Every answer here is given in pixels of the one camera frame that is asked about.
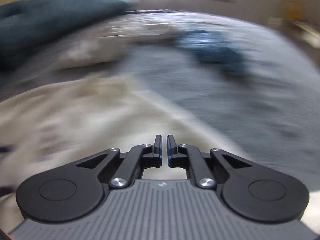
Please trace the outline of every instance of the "triangular cutout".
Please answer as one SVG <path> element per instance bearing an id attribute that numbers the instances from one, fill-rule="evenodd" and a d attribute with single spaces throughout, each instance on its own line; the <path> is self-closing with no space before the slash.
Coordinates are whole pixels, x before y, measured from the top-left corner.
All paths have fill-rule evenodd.
<path id="1" fill-rule="evenodd" d="M 87 169 L 94 169 L 101 163 L 105 158 L 107 157 L 107 154 L 101 154 L 97 157 L 94 157 L 90 160 L 84 161 L 83 163 L 79 163 L 76 166 L 77 167 L 82 167 L 82 168 L 87 168 Z"/>
<path id="2" fill-rule="evenodd" d="M 230 155 L 222 155 L 226 161 L 234 168 L 234 169 L 241 169 L 241 168 L 248 168 L 251 167 L 252 165 L 245 163 L 241 160 L 238 160 Z"/>

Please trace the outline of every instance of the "circular cap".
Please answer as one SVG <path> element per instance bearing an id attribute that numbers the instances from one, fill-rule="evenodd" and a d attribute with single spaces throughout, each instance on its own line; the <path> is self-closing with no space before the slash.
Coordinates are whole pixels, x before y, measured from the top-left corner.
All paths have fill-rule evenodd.
<path id="1" fill-rule="evenodd" d="M 122 178 L 115 178 L 111 181 L 111 184 L 113 186 L 118 186 L 118 187 L 121 187 L 121 186 L 125 185 L 126 183 L 127 183 L 127 181 Z"/>
<path id="2" fill-rule="evenodd" d="M 65 179 L 54 179 L 45 182 L 39 189 L 40 195 L 53 201 L 68 199 L 76 193 L 76 184 Z"/>
<path id="3" fill-rule="evenodd" d="M 251 183 L 249 192 L 257 199 L 275 201 L 284 197 L 286 189 L 279 182 L 262 179 Z"/>
<path id="4" fill-rule="evenodd" d="M 202 187 L 211 187 L 214 185 L 214 180 L 213 179 L 201 179 L 201 180 L 199 180 L 199 184 Z"/>

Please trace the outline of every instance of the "silver screw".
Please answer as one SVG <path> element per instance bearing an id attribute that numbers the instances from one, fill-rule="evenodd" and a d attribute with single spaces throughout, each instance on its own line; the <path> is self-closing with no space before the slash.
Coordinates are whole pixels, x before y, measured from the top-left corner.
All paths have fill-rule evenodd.
<path id="1" fill-rule="evenodd" d="M 121 187 L 121 186 L 125 185 L 126 183 L 127 183 L 127 181 L 122 178 L 115 178 L 111 181 L 111 184 L 113 186 L 118 186 L 118 187 Z"/>
<path id="2" fill-rule="evenodd" d="M 199 184 L 202 187 L 211 187 L 214 184 L 214 180 L 213 179 L 201 179 L 199 180 Z"/>

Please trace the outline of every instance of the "ribbed surface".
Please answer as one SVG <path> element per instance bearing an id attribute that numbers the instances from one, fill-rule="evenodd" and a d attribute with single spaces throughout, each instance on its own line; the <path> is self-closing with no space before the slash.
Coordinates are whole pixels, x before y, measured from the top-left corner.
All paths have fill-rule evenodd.
<path id="1" fill-rule="evenodd" d="M 299 221 L 263 225 L 244 220 L 223 206 L 214 191 L 193 187 L 187 180 L 137 180 L 128 189 L 112 191 L 98 210 L 83 219 L 63 225 L 26 220 L 11 236 L 15 240 L 316 238 Z"/>

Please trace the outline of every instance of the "gray bed sheet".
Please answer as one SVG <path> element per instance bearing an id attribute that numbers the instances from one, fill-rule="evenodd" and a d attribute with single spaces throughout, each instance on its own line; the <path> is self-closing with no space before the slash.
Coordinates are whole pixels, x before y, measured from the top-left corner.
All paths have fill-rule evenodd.
<path id="1" fill-rule="evenodd" d="M 320 76 L 314 63 L 262 26 L 198 13 L 157 15 L 164 14 L 170 21 L 212 21 L 242 46 L 249 75 L 227 76 L 217 64 L 200 63 L 169 41 L 132 45 L 118 62 L 55 70 L 57 55 L 82 30 L 50 45 L 6 78 L 0 100 L 88 73 L 135 73 L 152 90 L 230 137 L 253 161 L 297 177 L 310 191 L 320 190 Z"/>

